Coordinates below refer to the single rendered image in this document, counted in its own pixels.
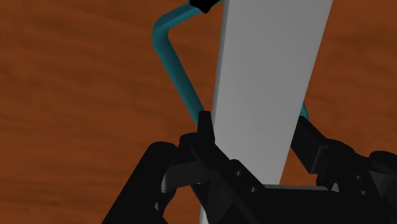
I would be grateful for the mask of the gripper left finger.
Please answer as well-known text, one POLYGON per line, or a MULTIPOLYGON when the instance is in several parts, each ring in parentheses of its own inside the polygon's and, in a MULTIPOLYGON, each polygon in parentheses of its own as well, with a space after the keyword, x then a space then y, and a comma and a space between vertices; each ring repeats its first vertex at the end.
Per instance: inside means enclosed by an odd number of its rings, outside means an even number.
POLYGON ((190 186, 209 224, 265 224, 266 188, 215 144, 211 114, 198 114, 197 131, 175 145, 151 144, 102 224, 168 224, 164 211, 178 188, 190 186))

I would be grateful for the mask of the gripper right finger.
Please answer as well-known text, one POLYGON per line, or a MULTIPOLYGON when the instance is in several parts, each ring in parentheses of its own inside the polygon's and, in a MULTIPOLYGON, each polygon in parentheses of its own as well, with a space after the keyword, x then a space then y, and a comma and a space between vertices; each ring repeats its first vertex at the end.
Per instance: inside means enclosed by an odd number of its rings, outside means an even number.
POLYGON ((349 145, 322 135, 304 116, 298 118, 291 148, 316 185, 362 199, 397 214, 397 155, 373 151, 368 157, 349 145))

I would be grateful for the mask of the grey slab tool teal handle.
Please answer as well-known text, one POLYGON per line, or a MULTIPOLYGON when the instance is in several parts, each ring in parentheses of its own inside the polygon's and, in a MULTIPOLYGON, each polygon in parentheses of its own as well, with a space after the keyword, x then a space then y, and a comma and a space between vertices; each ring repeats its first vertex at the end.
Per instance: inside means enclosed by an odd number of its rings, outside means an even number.
POLYGON ((192 118, 203 106, 171 28, 223 5, 212 122, 216 145, 265 186, 279 185, 333 0, 188 0, 154 24, 152 43, 192 118))

